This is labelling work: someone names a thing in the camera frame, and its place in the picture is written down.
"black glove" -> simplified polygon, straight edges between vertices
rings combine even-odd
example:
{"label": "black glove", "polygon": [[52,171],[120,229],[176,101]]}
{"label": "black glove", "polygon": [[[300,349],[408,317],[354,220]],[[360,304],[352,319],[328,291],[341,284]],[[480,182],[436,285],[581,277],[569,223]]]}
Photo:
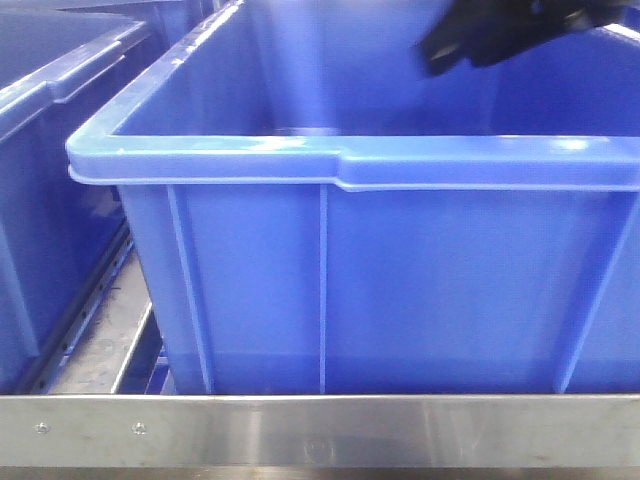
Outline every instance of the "black glove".
{"label": "black glove", "polygon": [[633,0],[455,0],[418,44],[427,71],[489,66],[567,33],[619,21]]}

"blue container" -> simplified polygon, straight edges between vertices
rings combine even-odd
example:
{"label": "blue container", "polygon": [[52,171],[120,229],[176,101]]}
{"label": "blue container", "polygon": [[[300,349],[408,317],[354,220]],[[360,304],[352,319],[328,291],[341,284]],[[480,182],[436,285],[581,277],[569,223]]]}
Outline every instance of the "blue container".
{"label": "blue container", "polygon": [[46,8],[114,13],[147,22],[154,41],[166,50],[204,18],[221,0],[0,0],[0,7]]}
{"label": "blue container", "polygon": [[236,1],[68,142],[179,392],[640,389],[640,42],[426,78],[445,5]]}
{"label": "blue container", "polygon": [[0,10],[0,393],[55,344],[124,222],[67,172],[67,137],[147,65],[149,30],[106,14]]}
{"label": "blue container", "polygon": [[634,6],[627,8],[622,23],[629,28],[633,28],[634,30],[640,30],[640,7]]}

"metal bar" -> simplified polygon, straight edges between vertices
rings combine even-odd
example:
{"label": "metal bar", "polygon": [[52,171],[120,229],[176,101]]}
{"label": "metal bar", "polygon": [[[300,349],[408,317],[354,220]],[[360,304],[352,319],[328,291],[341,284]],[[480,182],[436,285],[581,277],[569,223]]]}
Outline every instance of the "metal bar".
{"label": "metal bar", "polygon": [[116,393],[151,316],[147,286],[132,251],[49,393]]}
{"label": "metal bar", "polygon": [[0,468],[0,476],[3,480],[638,480],[640,469]]}
{"label": "metal bar", "polygon": [[112,393],[149,393],[149,384],[154,378],[154,374],[164,374],[166,377],[169,369],[167,362],[158,365],[161,350],[162,338],[155,317],[151,313],[135,347],[130,350],[133,354],[127,358],[127,366],[122,371],[118,389]]}
{"label": "metal bar", "polygon": [[8,396],[0,466],[640,466],[640,395]]}

